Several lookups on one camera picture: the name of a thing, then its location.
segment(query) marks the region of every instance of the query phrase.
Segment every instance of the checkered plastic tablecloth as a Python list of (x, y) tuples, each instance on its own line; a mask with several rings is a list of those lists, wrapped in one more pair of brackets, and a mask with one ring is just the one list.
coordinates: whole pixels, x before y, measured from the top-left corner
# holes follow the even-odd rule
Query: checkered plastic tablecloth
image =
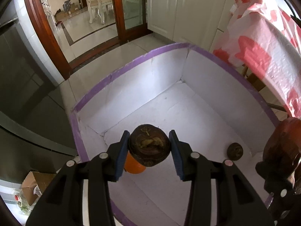
[(301, 29), (275, 0), (235, 0), (213, 54), (261, 79), (289, 115), (301, 118)]

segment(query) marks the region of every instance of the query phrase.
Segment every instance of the orange object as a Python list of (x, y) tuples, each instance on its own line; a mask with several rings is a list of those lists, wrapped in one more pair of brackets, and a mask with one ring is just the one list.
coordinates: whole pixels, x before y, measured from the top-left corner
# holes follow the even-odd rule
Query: orange object
[(138, 174), (142, 173), (146, 167), (141, 165), (138, 161), (136, 161), (130, 152), (128, 152), (128, 155), (126, 156), (125, 164), (124, 164), (124, 169), (132, 174)]

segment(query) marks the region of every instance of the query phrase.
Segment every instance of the dark brown round object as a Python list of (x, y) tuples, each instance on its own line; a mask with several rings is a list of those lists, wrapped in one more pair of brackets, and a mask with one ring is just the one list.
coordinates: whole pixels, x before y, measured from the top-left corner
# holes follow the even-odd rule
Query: dark brown round object
[(130, 135), (128, 150), (140, 164), (152, 167), (167, 158), (171, 144), (160, 128), (143, 124)]
[(227, 149), (227, 156), (230, 160), (238, 161), (243, 156), (243, 147), (239, 143), (232, 143)]

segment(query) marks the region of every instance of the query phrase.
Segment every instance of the silver screw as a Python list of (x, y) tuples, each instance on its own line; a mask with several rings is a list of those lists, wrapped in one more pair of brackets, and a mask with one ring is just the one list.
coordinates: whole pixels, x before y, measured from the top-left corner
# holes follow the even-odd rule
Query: silver screw
[(67, 161), (67, 163), (66, 163), (67, 167), (72, 167), (74, 164), (75, 164), (75, 161), (73, 161), (73, 160)]
[(102, 153), (100, 153), (100, 155), (99, 155), (99, 158), (100, 159), (106, 159), (106, 158), (108, 158), (109, 157), (109, 155), (108, 155), (108, 153), (106, 153), (106, 152), (102, 152)]
[(283, 189), (280, 193), (280, 196), (281, 197), (285, 197), (286, 196), (286, 193), (287, 193), (287, 190), (286, 189)]
[(233, 165), (233, 161), (225, 160), (225, 165), (228, 166), (228, 167), (231, 167)]
[(190, 154), (190, 156), (191, 156), (192, 158), (194, 158), (194, 159), (198, 159), (198, 158), (200, 157), (200, 154), (199, 154), (198, 152), (192, 152), (192, 153)]

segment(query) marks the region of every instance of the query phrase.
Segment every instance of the purple edge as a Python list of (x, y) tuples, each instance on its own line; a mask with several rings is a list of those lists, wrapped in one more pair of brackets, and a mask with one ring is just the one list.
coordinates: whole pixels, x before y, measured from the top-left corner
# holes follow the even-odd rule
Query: purple edge
[[(257, 102), (260, 104), (264, 112), (267, 114), (273, 125), (276, 127), (279, 124), (278, 118), (275, 116), (274, 112), (267, 106), (265, 100), (260, 95), (258, 91), (254, 89), (254, 87), (246, 81), (245, 78), (240, 75), (234, 67), (231, 67), (230, 65), (226, 64), (224, 61), (216, 57), (215, 55), (211, 54), (210, 52), (199, 48), (198, 46), (192, 45), (190, 43), (174, 43), (169, 44), (157, 49), (154, 49), (136, 59), (131, 61), (130, 63), (126, 64), (124, 67), (112, 72), (109, 74), (106, 78), (102, 79), (98, 84), (96, 84), (89, 92), (87, 92), (82, 99), (75, 105), (73, 110), (70, 113), (70, 123), (71, 128), (73, 132), (74, 141), (76, 144), (76, 149), (79, 154), (79, 157), (82, 162), (88, 161), (88, 154), (86, 152), (83, 140), (80, 135), (79, 125), (77, 121), (77, 113), (98, 93), (100, 92), (105, 86), (109, 85), (112, 81), (120, 77), (122, 74), (126, 73), (130, 69), (134, 68), (135, 66), (168, 51), (178, 49), (178, 48), (188, 48), (195, 52), (198, 52), (199, 54), (207, 57), (214, 63), (216, 63), (218, 66), (223, 68), (226, 72), (228, 72), (230, 75), (232, 75), (239, 83), (241, 83), (251, 94), (252, 96), (257, 100)], [(111, 206), (112, 206), (112, 212), (114, 213), (115, 217), (118, 219), (118, 221), (121, 222), (123, 226), (136, 226), (132, 221), (130, 221), (124, 213), (119, 210), (119, 208), (115, 205), (115, 203), (111, 200)]]

